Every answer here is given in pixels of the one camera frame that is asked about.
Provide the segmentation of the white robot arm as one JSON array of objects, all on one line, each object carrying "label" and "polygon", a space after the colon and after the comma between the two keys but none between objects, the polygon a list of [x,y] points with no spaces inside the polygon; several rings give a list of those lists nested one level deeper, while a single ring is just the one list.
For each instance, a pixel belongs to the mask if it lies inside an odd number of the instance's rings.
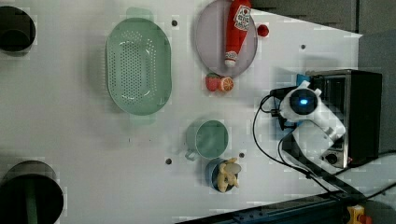
[{"label": "white robot arm", "polygon": [[297,128],[283,140],[282,150],[315,176],[349,194],[355,200],[364,194],[330,173],[329,166],[322,163],[323,153],[342,138],[347,129],[343,122],[322,103],[321,90],[309,88],[304,80],[298,87],[288,92],[281,101],[280,116],[289,122],[296,122]]}]

